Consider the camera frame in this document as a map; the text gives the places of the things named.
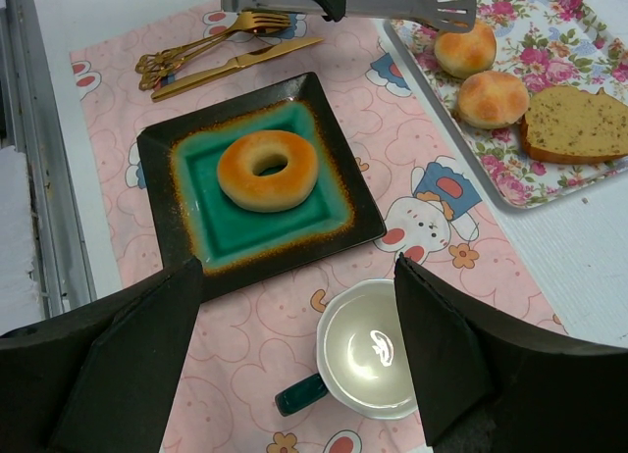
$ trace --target mug handle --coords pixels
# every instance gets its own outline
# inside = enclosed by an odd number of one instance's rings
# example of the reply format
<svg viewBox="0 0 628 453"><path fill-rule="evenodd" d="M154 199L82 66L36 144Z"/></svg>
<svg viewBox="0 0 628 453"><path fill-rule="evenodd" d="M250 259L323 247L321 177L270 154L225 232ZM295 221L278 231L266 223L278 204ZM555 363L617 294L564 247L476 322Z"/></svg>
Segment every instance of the mug handle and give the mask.
<svg viewBox="0 0 628 453"><path fill-rule="evenodd" d="M325 397L328 392L323 379L316 373L280 392L275 396L275 404L279 413L287 417Z"/></svg>

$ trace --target baked good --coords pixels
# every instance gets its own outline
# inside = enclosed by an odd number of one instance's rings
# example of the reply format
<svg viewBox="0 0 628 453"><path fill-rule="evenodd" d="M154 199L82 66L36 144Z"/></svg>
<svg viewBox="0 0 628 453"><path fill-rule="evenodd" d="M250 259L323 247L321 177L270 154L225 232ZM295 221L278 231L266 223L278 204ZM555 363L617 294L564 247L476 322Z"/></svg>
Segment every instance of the baked good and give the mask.
<svg viewBox="0 0 628 453"><path fill-rule="evenodd" d="M268 169L284 166L271 175ZM318 178L318 155L307 140L287 131L263 130L241 137L218 162L218 182L239 207L274 213L300 205Z"/></svg>
<svg viewBox="0 0 628 453"><path fill-rule="evenodd" d="M572 86L532 97L521 124L523 148L535 161L597 164L628 155L628 106Z"/></svg>
<svg viewBox="0 0 628 453"><path fill-rule="evenodd" d="M471 126L495 129L515 124L528 110L525 84L512 74L486 71L471 75L458 92L458 114Z"/></svg>
<svg viewBox="0 0 628 453"><path fill-rule="evenodd" d="M490 26L476 20L468 33L439 33L434 54L450 76L468 78L491 68L497 54L497 40Z"/></svg>

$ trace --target white table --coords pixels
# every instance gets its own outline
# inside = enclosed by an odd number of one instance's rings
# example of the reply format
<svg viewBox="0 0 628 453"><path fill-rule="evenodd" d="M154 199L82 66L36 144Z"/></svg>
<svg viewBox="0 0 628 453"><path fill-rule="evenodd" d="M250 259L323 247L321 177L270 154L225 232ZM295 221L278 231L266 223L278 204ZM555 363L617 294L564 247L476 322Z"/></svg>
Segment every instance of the white table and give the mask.
<svg viewBox="0 0 628 453"><path fill-rule="evenodd" d="M207 1L35 0L99 297L121 284L69 52ZM611 31L628 42L628 0L586 1L603 14ZM628 190L628 174L525 212L506 209L480 192L569 333L628 346L628 200L624 199L628 191L624 190Z"/></svg>

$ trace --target gold knife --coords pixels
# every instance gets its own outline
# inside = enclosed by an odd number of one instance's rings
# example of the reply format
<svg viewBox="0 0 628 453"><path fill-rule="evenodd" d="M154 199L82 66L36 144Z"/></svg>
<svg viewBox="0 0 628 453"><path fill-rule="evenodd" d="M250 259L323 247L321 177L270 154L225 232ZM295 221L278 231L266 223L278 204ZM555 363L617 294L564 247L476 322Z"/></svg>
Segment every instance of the gold knife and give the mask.
<svg viewBox="0 0 628 453"><path fill-rule="evenodd" d="M276 44L275 46L258 49L257 51L253 51L252 53L242 54L235 58L229 59L229 61L227 61L227 63L225 63L220 68L202 71L197 74L186 75L183 78L175 80L173 83L154 91L151 94L150 98L153 99L153 102L159 102L161 100L174 97L175 95L179 95L180 93L187 92L188 90L198 87L199 85L209 83L212 80L216 80L225 76L230 76L233 73L236 73L246 68L250 68L255 64L263 63L264 61L268 61L269 59L283 56L297 49L301 49L305 46L309 46L311 44L315 44L321 41L323 41L323 38L312 37L292 39L290 41L284 41L283 43Z"/></svg>

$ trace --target slotted spatula head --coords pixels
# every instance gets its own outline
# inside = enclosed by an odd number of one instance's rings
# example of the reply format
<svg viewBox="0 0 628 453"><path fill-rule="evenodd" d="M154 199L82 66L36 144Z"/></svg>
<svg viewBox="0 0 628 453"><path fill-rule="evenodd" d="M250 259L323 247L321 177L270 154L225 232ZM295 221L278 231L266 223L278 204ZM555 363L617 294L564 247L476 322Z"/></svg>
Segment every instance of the slotted spatula head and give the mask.
<svg viewBox="0 0 628 453"><path fill-rule="evenodd" d="M477 0L414 0L412 16L417 22L453 33L473 29Z"/></svg>

